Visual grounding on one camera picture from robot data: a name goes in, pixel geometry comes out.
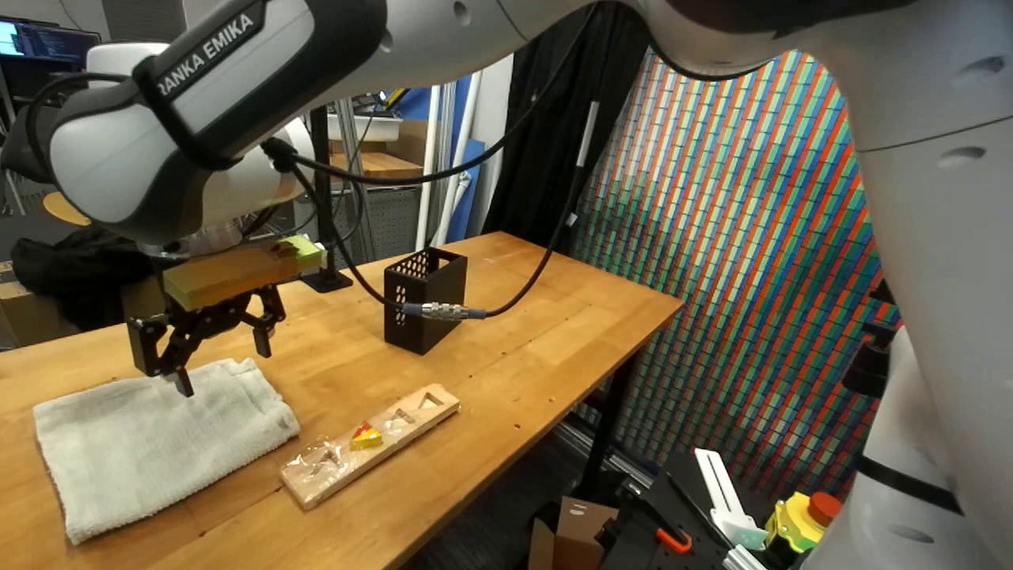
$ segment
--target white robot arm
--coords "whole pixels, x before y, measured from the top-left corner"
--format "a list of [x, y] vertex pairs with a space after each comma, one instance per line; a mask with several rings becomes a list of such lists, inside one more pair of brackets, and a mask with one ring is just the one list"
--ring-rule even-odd
[[[86, 215], [171, 242], [206, 221], [217, 169], [307, 107], [461, 76], [587, 2], [232, 0], [124, 87], [69, 99], [41, 137], [45, 162]], [[953, 492], [961, 527], [972, 530], [966, 548], [982, 553], [953, 552], [956, 523], [937, 527], [935, 506], [897, 519], [872, 494], [848, 502], [810, 565], [1013, 568], [1013, 446], [995, 442], [1013, 433], [1013, 0], [624, 2], [683, 74], [725, 79], [809, 52], [848, 99], [877, 247], [917, 355], [917, 407], [935, 412], [930, 430], [905, 428], [883, 461], [930, 467], [910, 476]]]

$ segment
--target wooden table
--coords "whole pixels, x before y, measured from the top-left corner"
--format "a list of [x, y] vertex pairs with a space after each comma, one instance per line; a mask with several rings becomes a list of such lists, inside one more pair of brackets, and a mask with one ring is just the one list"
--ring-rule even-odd
[[[511, 233], [461, 242], [470, 303], [497, 306], [541, 249]], [[386, 262], [364, 266], [381, 285]], [[384, 309], [360, 288], [281, 288], [287, 320], [259, 369], [305, 430], [198, 497], [69, 548], [60, 502], [34, 446], [32, 407], [137, 376], [120, 327], [0, 355], [4, 568], [395, 568], [489, 481], [620, 372], [680, 306], [587, 262], [554, 256], [511, 314], [455, 327], [434, 353], [384, 342]], [[255, 355], [249, 329], [209, 338], [194, 363]], [[302, 510], [280, 469], [424, 384], [461, 412], [318, 510]]]

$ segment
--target colorful patterned curtain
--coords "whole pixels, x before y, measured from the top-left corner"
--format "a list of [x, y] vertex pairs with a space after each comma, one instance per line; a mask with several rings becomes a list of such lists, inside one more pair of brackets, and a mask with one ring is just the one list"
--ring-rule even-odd
[[847, 492], [875, 403], [841, 391], [880, 259], [829, 74], [785, 54], [735, 81], [645, 56], [574, 252], [686, 302], [649, 344], [620, 442], [714, 446], [739, 485]]

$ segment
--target black box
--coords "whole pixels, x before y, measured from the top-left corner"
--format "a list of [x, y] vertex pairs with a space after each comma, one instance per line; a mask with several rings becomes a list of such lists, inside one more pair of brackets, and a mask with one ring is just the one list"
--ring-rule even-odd
[[431, 353], [455, 320], [420, 320], [401, 303], [465, 303], [470, 259], [451, 249], [418, 249], [384, 269], [384, 338], [409, 353]]

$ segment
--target white cloth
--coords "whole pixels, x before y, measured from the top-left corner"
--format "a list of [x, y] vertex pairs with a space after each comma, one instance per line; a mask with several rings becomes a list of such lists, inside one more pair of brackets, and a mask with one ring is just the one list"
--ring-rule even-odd
[[141, 376], [34, 407], [73, 546], [145, 519], [298, 433], [255, 360], [217, 360], [191, 380], [194, 400]]

